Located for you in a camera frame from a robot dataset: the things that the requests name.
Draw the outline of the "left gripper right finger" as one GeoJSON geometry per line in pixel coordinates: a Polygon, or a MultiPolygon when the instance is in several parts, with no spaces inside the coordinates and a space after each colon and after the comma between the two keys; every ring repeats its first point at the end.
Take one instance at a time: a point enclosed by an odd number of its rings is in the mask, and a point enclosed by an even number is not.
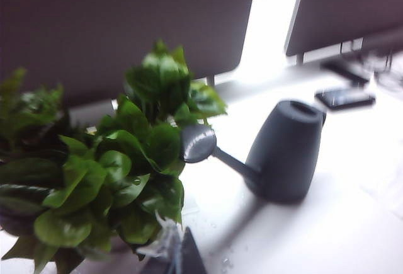
{"type": "Polygon", "coordinates": [[[185,229],[181,245],[181,273],[207,273],[195,239],[189,227],[185,229]]]}

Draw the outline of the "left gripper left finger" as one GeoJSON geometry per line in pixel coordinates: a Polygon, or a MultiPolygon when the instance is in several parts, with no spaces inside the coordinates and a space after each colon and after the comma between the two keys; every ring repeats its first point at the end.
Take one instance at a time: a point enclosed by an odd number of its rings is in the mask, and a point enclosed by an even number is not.
{"type": "Polygon", "coordinates": [[[180,273],[180,253],[174,252],[167,256],[150,258],[143,268],[145,274],[174,274],[180,273]]]}

